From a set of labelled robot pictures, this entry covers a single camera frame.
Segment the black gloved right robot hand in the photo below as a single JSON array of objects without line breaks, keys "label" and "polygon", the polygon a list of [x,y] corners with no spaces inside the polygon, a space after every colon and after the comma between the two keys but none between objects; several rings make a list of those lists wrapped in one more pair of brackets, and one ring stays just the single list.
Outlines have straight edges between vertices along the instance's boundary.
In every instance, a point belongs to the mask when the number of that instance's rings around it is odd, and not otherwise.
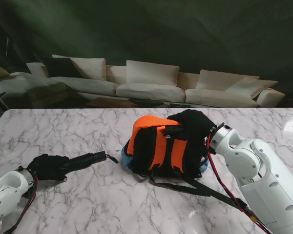
[{"label": "black gloved right robot hand", "polygon": [[187,109],[180,113],[168,116],[167,119],[177,121],[183,131],[170,135],[180,140],[204,139],[216,125],[201,111]]}]

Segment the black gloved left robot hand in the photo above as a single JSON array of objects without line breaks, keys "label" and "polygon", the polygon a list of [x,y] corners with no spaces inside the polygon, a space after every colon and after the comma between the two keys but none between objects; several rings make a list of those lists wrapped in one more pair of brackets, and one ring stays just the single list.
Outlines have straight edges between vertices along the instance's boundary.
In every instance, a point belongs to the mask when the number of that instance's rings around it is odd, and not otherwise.
[{"label": "black gloved left robot hand", "polygon": [[48,154],[42,154],[35,157],[26,167],[26,170],[33,177],[36,176],[40,181],[67,181],[67,177],[59,170],[59,168],[68,161],[69,158],[66,156],[50,156]]}]

